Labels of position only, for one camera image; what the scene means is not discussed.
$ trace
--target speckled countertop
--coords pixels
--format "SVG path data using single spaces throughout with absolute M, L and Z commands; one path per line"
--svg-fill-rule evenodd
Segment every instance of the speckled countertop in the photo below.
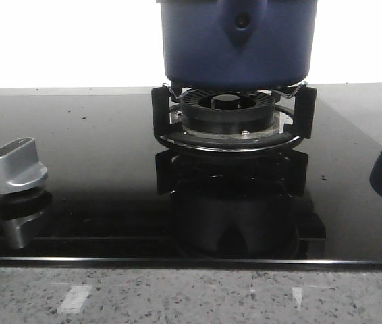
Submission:
M 0 323 L 382 323 L 382 273 L 0 268 Z

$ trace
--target burner cap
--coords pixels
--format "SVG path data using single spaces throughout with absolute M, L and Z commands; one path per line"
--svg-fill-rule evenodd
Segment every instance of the burner cap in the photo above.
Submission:
M 275 99 L 252 92 L 197 90 L 181 100 L 181 122 L 189 129 L 212 134 L 258 132 L 273 124 Z
M 218 94 L 212 98 L 212 109 L 234 110 L 240 108 L 240 96 L 236 94 Z

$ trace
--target pot handle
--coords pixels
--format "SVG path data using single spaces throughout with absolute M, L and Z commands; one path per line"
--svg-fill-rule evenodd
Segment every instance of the pot handle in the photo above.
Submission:
M 246 43 L 265 19 L 268 0 L 218 0 L 219 21 L 233 43 Z

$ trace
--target silver knob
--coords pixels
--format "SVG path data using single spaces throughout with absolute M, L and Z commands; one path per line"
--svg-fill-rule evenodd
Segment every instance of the silver knob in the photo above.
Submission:
M 19 138 L 0 148 L 0 194 L 40 186 L 47 168 L 39 161 L 35 139 Z

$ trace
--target blue pot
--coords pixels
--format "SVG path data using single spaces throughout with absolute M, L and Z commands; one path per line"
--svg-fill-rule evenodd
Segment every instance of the blue pot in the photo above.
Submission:
M 317 0 L 157 0 L 165 73 L 182 86 L 262 90 L 309 71 Z

